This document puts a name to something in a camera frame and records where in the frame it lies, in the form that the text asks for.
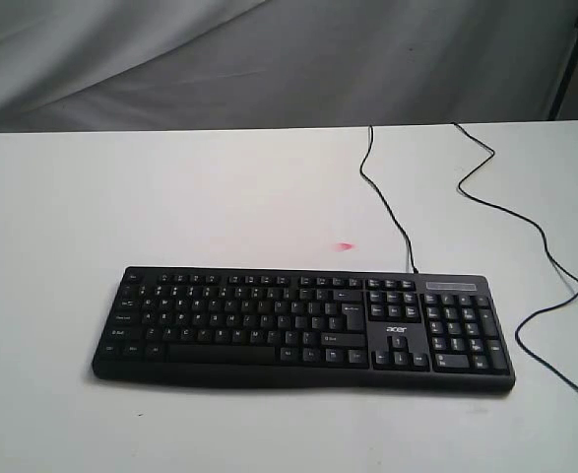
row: keyboard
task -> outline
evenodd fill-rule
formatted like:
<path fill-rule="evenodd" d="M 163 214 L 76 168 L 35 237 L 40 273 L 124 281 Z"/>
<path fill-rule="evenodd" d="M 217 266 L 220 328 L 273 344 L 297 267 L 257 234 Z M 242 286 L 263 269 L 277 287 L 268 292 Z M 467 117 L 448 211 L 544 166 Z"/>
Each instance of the keyboard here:
<path fill-rule="evenodd" d="M 217 387 L 506 391 L 482 276 L 129 267 L 96 376 Z"/>

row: keyboard cable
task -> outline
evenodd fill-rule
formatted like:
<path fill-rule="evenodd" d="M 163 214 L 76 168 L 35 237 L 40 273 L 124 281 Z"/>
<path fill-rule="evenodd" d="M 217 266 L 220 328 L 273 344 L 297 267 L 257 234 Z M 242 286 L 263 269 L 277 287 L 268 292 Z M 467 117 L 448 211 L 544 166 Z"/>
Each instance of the keyboard cable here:
<path fill-rule="evenodd" d="M 496 209 L 496 210 L 500 210 L 501 212 L 505 212 L 513 217 L 516 217 L 524 222 L 527 222 L 528 224 L 532 225 L 533 227 L 536 228 L 536 230 L 538 230 L 538 232 L 541 234 L 541 237 L 543 239 L 543 247 L 545 249 L 545 255 L 546 258 L 549 260 L 549 262 L 556 268 L 556 270 L 561 271 L 562 273 L 564 273 L 566 276 L 568 276 L 569 278 L 571 278 L 573 281 L 575 281 L 578 285 L 578 277 L 574 276 L 573 274 L 571 274 L 568 270 L 564 269 L 564 267 L 557 262 L 557 260 L 553 257 L 553 255 L 551 255 L 549 249 L 548 249 L 548 243 L 546 240 L 546 234 L 545 231 L 543 230 L 543 228 L 537 224 L 536 222 L 534 222 L 532 219 L 525 217 L 524 215 L 521 215 L 513 210 L 507 209 L 505 207 L 501 207 L 500 205 L 497 204 L 492 204 L 491 202 L 487 202 L 485 200 L 481 200 L 479 199 L 479 197 L 475 197 L 474 195 L 469 194 L 467 191 L 465 191 L 462 188 L 462 184 L 470 177 L 472 176 L 475 172 L 477 172 L 479 169 L 481 169 L 487 162 L 489 162 L 492 158 L 494 158 L 494 155 L 496 155 L 496 152 L 490 148 L 486 143 L 484 143 L 483 141 L 481 141 L 480 139 L 474 137 L 473 135 L 471 135 L 468 131 L 466 131 L 459 123 L 455 123 L 453 122 L 452 125 L 454 125 L 459 131 L 461 131 L 464 135 L 466 135 L 466 137 L 468 137 L 469 139 L 471 139 L 472 141 L 474 141 L 475 143 L 477 143 L 477 145 L 481 146 L 483 149 L 485 149 L 488 153 L 489 156 L 480 164 L 478 165 L 476 168 L 474 168 L 473 170 L 471 170 L 468 174 L 466 174 L 457 184 L 457 190 L 459 190 L 459 192 L 461 192 L 464 196 L 466 196 L 467 198 L 469 198 L 470 200 L 473 200 L 479 204 L 485 205 L 487 207 L 491 207 L 492 209 Z M 520 336 L 520 332 L 523 329 L 523 327 L 525 327 L 525 325 L 527 325 L 528 322 L 530 322 L 531 320 L 533 320 L 535 317 L 537 317 L 538 315 L 540 315 L 541 313 L 546 313 L 546 312 L 551 312 L 552 310 L 556 310 L 558 308 L 564 307 L 566 305 L 571 304 L 573 301 L 575 301 L 578 298 L 578 289 L 577 291 L 574 291 L 573 295 L 568 298 L 566 301 L 563 301 L 561 303 L 555 304 L 555 305 L 551 305 L 549 307 L 545 307 L 545 308 L 541 308 L 539 310 L 536 310 L 535 312 L 533 312 L 532 314 L 530 314 L 529 316 L 527 316 L 523 321 L 521 321 L 521 323 L 518 325 L 518 327 L 516 328 L 516 331 L 514 332 L 514 337 L 516 338 L 516 343 L 518 343 L 518 346 L 521 347 L 523 349 L 523 351 L 525 353 L 527 353 L 530 357 L 532 357 L 534 360 L 536 360 L 538 363 L 540 363 L 541 365 L 543 365 L 545 368 L 547 368 L 548 370 L 550 370 L 551 372 L 553 372 L 555 375 L 557 375 L 560 379 L 562 379 L 566 384 L 568 384 L 571 388 L 573 388 L 575 391 L 577 391 L 578 393 L 578 385 L 571 381 L 568 377 L 566 377 L 564 374 L 562 374 L 556 367 L 554 367 L 551 363 L 549 363 L 547 360 L 545 360 L 543 357 L 541 357 L 540 355 L 537 355 L 536 353 L 534 353 L 534 351 L 532 351 L 531 349 L 529 349 L 525 343 L 523 342 L 523 340 L 521 339 Z"/>
<path fill-rule="evenodd" d="M 407 243 L 407 249 L 409 250 L 409 260 L 411 262 L 411 267 L 414 270 L 414 273 L 417 274 L 418 270 L 416 268 L 416 263 L 414 261 L 414 250 L 411 246 L 411 239 L 409 238 L 409 235 L 407 235 L 407 232 L 405 232 L 405 229 L 403 229 L 403 226 L 400 225 L 400 222 L 398 222 L 398 219 L 396 219 L 396 216 L 392 212 L 391 207 L 387 203 L 387 199 L 385 199 L 385 196 L 380 191 L 378 186 L 374 183 L 373 180 L 371 180 L 369 177 L 367 177 L 365 172 L 363 172 L 363 166 L 365 165 L 365 162 L 367 161 L 367 158 L 369 157 L 369 154 L 371 153 L 371 147 L 374 144 L 374 127 L 372 125 L 369 125 L 368 130 L 369 130 L 369 142 L 367 145 L 367 153 L 365 153 L 365 157 L 363 158 L 363 161 L 360 163 L 360 168 L 358 168 L 358 172 L 360 173 L 360 176 L 364 180 L 367 181 L 367 183 L 371 186 L 371 188 L 376 191 L 376 193 L 378 194 L 378 197 L 380 197 L 380 200 L 382 201 L 383 205 L 387 209 L 387 212 L 389 213 L 391 220 L 394 221 L 394 224 L 396 224 L 396 227 L 398 227 L 398 230 L 400 230 L 400 233 L 405 238 L 405 242 Z"/>

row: cable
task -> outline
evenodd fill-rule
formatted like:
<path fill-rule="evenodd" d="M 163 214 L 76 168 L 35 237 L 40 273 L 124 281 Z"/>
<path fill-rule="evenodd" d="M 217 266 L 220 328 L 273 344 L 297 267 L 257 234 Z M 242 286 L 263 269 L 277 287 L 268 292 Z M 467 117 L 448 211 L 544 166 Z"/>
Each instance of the cable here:
<path fill-rule="evenodd" d="M 398 220 L 394 216 L 394 213 L 392 212 L 391 207 L 389 207 L 389 204 L 387 203 L 387 199 L 385 199 L 385 196 L 380 191 L 378 186 L 374 183 L 373 180 L 371 180 L 369 177 L 367 177 L 367 175 L 365 175 L 365 173 L 363 172 L 363 166 L 365 165 L 365 162 L 367 161 L 367 157 L 369 156 L 369 153 L 371 153 L 371 146 L 374 144 L 374 127 L 372 125 L 369 125 L 368 130 L 369 130 L 369 144 L 367 146 L 367 153 L 365 153 L 365 157 L 363 158 L 363 161 L 360 163 L 360 168 L 358 168 L 358 172 L 360 173 L 360 176 L 363 179 L 365 179 L 369 185 L 371 185 L 371 188 L 376 191 L 376 193 L 378 194 L 378 197 L 380 197 L 380 200 L 385 205 L 385 208 L 387 209 L 387 212 L 389 213 L 391 220 L 394 221 L 394 224 L 396 224 L 396 227 L 398 227 L 398 230 L 400 230 L 400 233 L 403 234 L 403 237 L 405 238 L 405 242 L 407 243 L 407 249 L 409 250 L 409 259 L 411 261 L 411 267 L 414 270 L 414 273 L 418 273 L 418 270 L 416 268 L 416 264 L 414 262 L 414 250 L 412 249 L 412 246 L 411 246 L 411 239 L 407 235 L 407 232 L 405 232 L 405 229 L 403 229 L 403 226 L 400 225 L 400 222 L 398 222 Z"/>
<path fill-rule="evenodd" d="M 491 207 L 492 209 L 497 209 L 500 210 L 502 212 L 505 212 L 511 216 L 514 216 L 524 222 L 527 222 L 528 224 L 534 226 L 538 232 L 541 234 L 541 237 L 543 238 L 543 246 L 545 249 L 545 255 L 548 258 L 548 260 L 550 261 L 550 263 L 556 268 L 559 269 L 562 273 L 564 273 L 566 276 L 568 276 L 569 278 L 571 278 L 573 281 L 575 281 L 578 284 L 578 278 L 577 276 L 574 276 L 573 274 L 569 273 L 566 269 L 564 269 L 564 267 L 557 262 L 557 260 L 551 255 L 551 253 L 548 250 L 548 243 L 546 241 L 546 234 L 545 231 L 542 229 L 542 227 L 540 225 L 538 225 L 536 222 L 534 222 L 533 220 L 518 214 L 516 212 L 514 212 L 513 210 L 507 209 L 505 207 L 501 207 L 500 205 L 496 205 L 496 204 L 492 204 L 490 202 L 486 202 L 484 200 L 479 199 L 479 197 L 475 197 L 471 194 L 469 194 L 468 192 L 466 192 L 463 188 L 462 188 L 462 184 L 466 181 L 466 179 L 468 179 L 471 175 L 473 175 L 475 172 L 477 172 L 479 169 L 481 169 L 489 160 L 491 160 L 492 158 L 494 158 L 494 155 L 496 154 L 496 152 L 491 149 L 486 143 L 482 142 L 481 140 L 475 138 L 473 135 L 471 135 L 470 133 L 468 133 L 460 124 L 458 123 L 452 123 L 459 131 L 461 131 L 464 135 L 466 135 L 468 138 L 470 138 L 471 140 L 473 140 L 475 143 L 477 143 L 479 146 L 481 146 L 482 148 L 484 148 L 486 151 L 489 152 L 489 156 L 480 164 L 478 165 L 476 168 L 474 168 L 473 170 L 471 170 L 468 174 L 466 174 L 464 176 L 464 178 L 462 178 L 462 180 L 459 181 L 459 183 L 457 184 L 457 189 L 466 197 L 468 197 L 469 199 L 485 205 L 487 207 Z M 555 305 L 552 305 L 550 307 L 545 307 L 545 308 L 541 308 L 540 310 L 536 310 L 534 313 L 532 313 L 531 315 L 529 315 L 528 317 L 526 317 L 516 328 L 516 331 L 514 332 L 514 337 L 516 338 L 516 343 L 518 343 L 518 345 L 523 349 L 523 351 L 525 353 L 527 353 L 530 357 L 532 357 L 534 360 L 536 360 L 538 363 L 540 363 L 541 365 L 543 365 L 545 368 L 547 368 L 548 370 L 550 370 L 551 372 L 553 372 L 554 374 L 556 374 L 560 379 L 562 379 L 566 384 L 568 384 L 571 388 L 573 388 L 575 391 L 578 392 L 578 385 L 575 384 L 573 381 L 571 381 L 568 377 L 566 377 L 564 374 L 562 374 L 556 367 L 554 367 L 551 363 L 549 363 L 547 360 L 545 360 L 543 357 L 541 357 L 540 355 L 537 355 L 536 353 L 534 353 L 532 350 L 530 350 L 525 343 L 523 343 L 523 341 L 521 340 L 521 336 L 520 336 L 520 332 L 523 329 L 523 327 L 525 327 L 525 325 L 530 321 L 533 320 L 534 317 L 536 317 L 537 315 L 540 315 L 541 313 L 545 313 L 545 312 L 551 312 L 552 310 L 556 310 L 558 308 L 564 307 L 566 305 L 571 304 L 573 301 L 575 301 L 578 298 L 578 290 L 570 297 L 568 298 L 566 301 L 562 302 L 562 303 L 558 303 Z"/>

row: black cable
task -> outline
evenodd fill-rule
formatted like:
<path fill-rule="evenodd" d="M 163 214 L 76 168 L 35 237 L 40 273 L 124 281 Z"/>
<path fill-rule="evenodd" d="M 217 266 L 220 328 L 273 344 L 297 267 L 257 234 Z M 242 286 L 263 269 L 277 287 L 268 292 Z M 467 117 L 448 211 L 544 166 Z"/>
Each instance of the black cable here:
<path fill-rule="evenodd" d="M 471 194 L 469 194 L 468 192 L 466 192 L 463 188 L 462 188 L 462 184 L 466 181 L 466 179 L 468 179 L 471 175 L 473 175 L 475 172 L 477 172 L 479 169 L 481 169 L 489 160 L 491 160 L 492 158 L 494 158 L 494 155 L 496 154 L 496 152 L 491 149 L 486 143 L 482 142 L 481 140 L 475 138 L 473 135 L 471 135 L 470 133 L 468 133 L 460 124 L 458 123 L 453 123 L 453 125 L 459 130 L 461 131 L 464 135 L 466 135 L 468 138 L 470 138 L 471 140 L 473 140 L 475 143 L 477 143 L 479 146 L 481 146 L 482 148 L 484 148 L 486 151 L 489 152 L 489 156 L 485 159 L 485 161 L 483 161 L 480 165 L 478 165 L 476 168 L 474 168 L 473 170 L 471 170 L 468 174 L 466 174 L 464 176 L 464 178 L 462 180 L 459 181 L 459 183 L 457 184 L 457 189 L 466 197 L 468 197 L 469 199 L 485 205 L 487 207 L 491 207 L 492 209 L 497 209 L 500 210 L 502 212 L 505 212 L 509 215 L 512 215 L 524 222 L 527 222 L 528 224 L 534 226 L 538 232 L 541 234 L 541 237 L 543 238 L 543 245 L 545 248 L 545 254 L 546 257 L 548 258 L 548 260 L 550 261 L 550 263 L 557 269 L 559 269 L 562 273 L 564 273 L 566 276 L 568 276 L 569 278 L 571 278 L 573 281 L 575 281 L 578 284 L 578 278 L 577 276 L 574 276 L 573 274 L 569 273 L 566 269 L 564 269 L 564 267 L 562 267 L 562 265 L 560 263 L 558 263 L 555 258 L 551 255 L 551 253 L 548 250 L 548 244 L 546 241 L 546 234 L 545 231 L 542 229 L 542 227 L 540 225 L 538 225 L 536 222 L 534 222 L 533 220 L 518 214 L 516 212 L 514 212 L 513 210 L 507 209 L 505 207 L 501 207 L 500 205 L 496 205 L 496 204 L 492 204 L 490 202 L 486 202 L 484 200 L 479 199 L 478 197 L 475 197 Z M 557 368 L 555 368 L 551 363 L 549 363 L 547 360 L 545 360 L 543 357 L 541 357 L 540 355 L 537 355 L 536 353 L 534 353 L 532 350 L 530 350 L 521 340 L 521 336 L 520 336 L 520 332 L 523 329 L 523 327 L 532 319 L 534 319 L 534 317 L 536 317 L 537 315 L 540 315 L 541 313 L 545 313 L 545 312 L 551 312 L 552 310 L 556 310 L 557 308 L 561 308 L 564 307 L 565 305 L 569 305 L 571 304 L 573 301 L 575 301 L 578 298 L 578 290 L 570 297 L 568 298 L 566 301 L 556 304 L 556 305 L 552 305 L 550 307 L 545 307 L 545 308 L 541 308 L 540 310 L 536 310 L 534 313 L 532 313 L 531 315 L 529 315 L 528 317 L 526 317 L 516 328 L 516 331 L 514 332 L 514 337 L 516 338 L 516 343 L 518 343 L 518 345 L 523 349 L 523 351 L 525 351 L 525 353 L 527 353 L 530 357 L 532 357 L 534 360 L 536 360 L 538 363 L 540 363 L 541 365 L 543 365 L 545 368 L 547 368 L 548 370 L 550 370 L 551 372 L 555 373 L 560 379 L 562 379 L 566 384 L 568 384 L 570 387 L 572 387 L 574 390 L 576 390 L 578 392 L 578 385 L 575 384 L 573 381 L 571 381 L 568 377 L 566 377 L 564 374 L 562 374 Z"/>
<path fill-rule="evenodd" d="M 376 184 L 374 184 L 374 181 L 371 180 L 369 177 L 367 177 L 367 175 L 365 175 L 365 173 L 363 172 L 363 166 L 365 164 L 365 161 L 367 161 L 367 157 L 369 156 L 369 153 L 371 153 L 371 146 L 373 144 L 374 144 L 374 127 L 372 125 L 369 125 L 369 144 L 367 146 L 367 153 L 365 153 L 365 157 L 363 158 L 363 161 L 360 163 L 360 168 L 358 168 L 358 172 L 360 173 L 360 176 L 363 179 L 365 179 L 369 183 L 369 185 L 371 185 L 371 188 L 376 191 L 376 193 L 378 194 L 378 197 L 380 197 L 380 200 L 385 205 L 385 208 L 387 209 L 387 212 L 389 213 L 391 220 L 394 221 L 394 224 L 396 224 L 396 227 L 398 227 L 398 230 L 400 230 L 400 233 L 403 234 L 403 237 L 405 238 L 405 241 L 407 242 L 407 249 L 409 250 L 409 259 L 411 261 L 411 267 L 414 270 L 414 273 L 418 273 L 418 270 L 416 268 L 416 264 L 414 262 L 414 250 L 411 247 L 411 240 L 409 239 L 407 232 L 405 232 L 405 229 L 403 229 L 403 226 L 400 225 L 400 223 L 398 222 L 398 220 L 394 216 L 394 213 L 392 212 L 391 207 L 389 207 L 389 204 L 387 203 L 387 199 L 385 199 L 385 196 L 380 191 L 378 186 Z"/>

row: white fabric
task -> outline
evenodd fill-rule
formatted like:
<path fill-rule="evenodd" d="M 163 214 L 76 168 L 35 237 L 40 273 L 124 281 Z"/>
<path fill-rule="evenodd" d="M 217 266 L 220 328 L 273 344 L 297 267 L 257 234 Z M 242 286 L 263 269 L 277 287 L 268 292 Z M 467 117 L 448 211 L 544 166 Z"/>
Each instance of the white fabric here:
<path fill-rule="evenodd" d="M 5 65 L 13 88 L 0 87 L 0 131 L 544 119 L 578 15 L 578 0 L 268 0 L 199 35 L 257 3 L 93 6 L 100 16 L 81 17 L 74 42 L 58 39 L 75 47 L 33 52 L 38 66 L 21 60 L 23 78 Z"/>

